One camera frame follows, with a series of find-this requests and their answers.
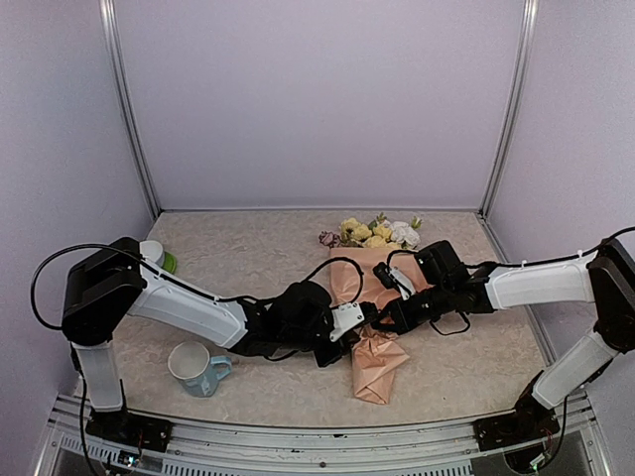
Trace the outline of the pink beige wrapping paper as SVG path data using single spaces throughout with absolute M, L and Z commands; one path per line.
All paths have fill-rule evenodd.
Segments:
M 364 276 L 360 278 L 353 265 L 336 262 L 329 266 L 329 286 L 336 304 L 357 298 L 373 302 L 382 309 L 400 293 L 388 290 L 374 276 L 373 268 L 386 261 L 390 249 L 338 247 L 329 251 L 331 258 L 345 257 L 356 262 Z M 386 405 L 390 401 L 397 368 L 409 359 L 407 352 L 394 341 L 374 345 L 359 336 L 352 347 L 352 386 L 354 396 L 364 402 Z

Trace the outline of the white fake rose stem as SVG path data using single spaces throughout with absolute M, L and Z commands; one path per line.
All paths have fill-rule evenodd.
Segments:
M 402 249 L 415 250 L 421 244 L 421 226 L 422 219 L 418 216 L 414 216 L 410 221 L 394 221 L 389 225 L 391 240 Z

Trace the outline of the yellow fake flower stem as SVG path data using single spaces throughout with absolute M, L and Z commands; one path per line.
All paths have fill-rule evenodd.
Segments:
M 391 222 L 384 213 L 364 223 L 354 217 L 343 220 L 339 225 L 339 246 L 349 248 L 386 248 L 402 249 L 403 245 L 395 240 L 390 228 Z

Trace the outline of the pink fake rose stem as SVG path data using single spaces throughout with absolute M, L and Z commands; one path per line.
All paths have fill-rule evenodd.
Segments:
M 318 236 L 318 241 L 322 246 L 332 249 L 340 246 L 341 238 L 339 234 L 332 231 L 322 231 Z

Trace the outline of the beige ribbon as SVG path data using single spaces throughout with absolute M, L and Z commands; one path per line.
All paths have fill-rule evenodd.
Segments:
M 359 333 L 363 339 L 372 342 L 374 345 L 380 345 L 384 342 L 394 341 L 398 335 L 394 332 L 374 329 L 371 325 L 365 325 Z

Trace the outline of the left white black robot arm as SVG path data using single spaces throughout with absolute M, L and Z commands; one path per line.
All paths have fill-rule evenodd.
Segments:
M 333 305 L 328 291 L 311 279 L 289 285 L 277 297 L 218 297 L 144 257 L 135 239 L 91 249 L 92 255 L 68 271 L 62 330 L 101 426 L 120 441 L 139 430 L 136 415 L 124 408 L 111 344 L 126 315 L 154 319 L 241 356 L 311 352 L 321 367 L 340 357 L 344 336 L 364 320 L 358 303 Z

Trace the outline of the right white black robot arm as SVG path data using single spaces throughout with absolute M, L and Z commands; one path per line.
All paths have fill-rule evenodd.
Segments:
M 560 405 L 592 380 L 618 354 L 634 349 L 634 261 L 616 238 L 575 255 L 533 263 L 492 261 L 467 265 L 451 244 L 439 241 L 414 255 L 428 288 L 405 290 L 405 283 L 387 264 L 374 272 L 380 281 L 403 292 L 382 309 L 377 329 L 405 334 L 443 315 L 492 313 L 534 304 L 591 302 L 593 328 L 528 387 L 521 407 L 508 417 L 507 429 L 519 440 L 531 438 L 547 420 L 546 410 Z

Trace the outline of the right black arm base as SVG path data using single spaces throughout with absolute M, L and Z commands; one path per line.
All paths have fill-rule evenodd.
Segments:
M 479 418 L 473 429 L 479 450 L 488 451 L 543 438 L 558 433 L 561 427 L 553 409 L 524 396 L 511 413 Z

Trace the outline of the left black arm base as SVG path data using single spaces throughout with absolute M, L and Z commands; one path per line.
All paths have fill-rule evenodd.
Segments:
M 85 427 L 91 436 L 161 453 L 168 449 L 172 429 L 166 419 L 128 412 L 92 413 Z

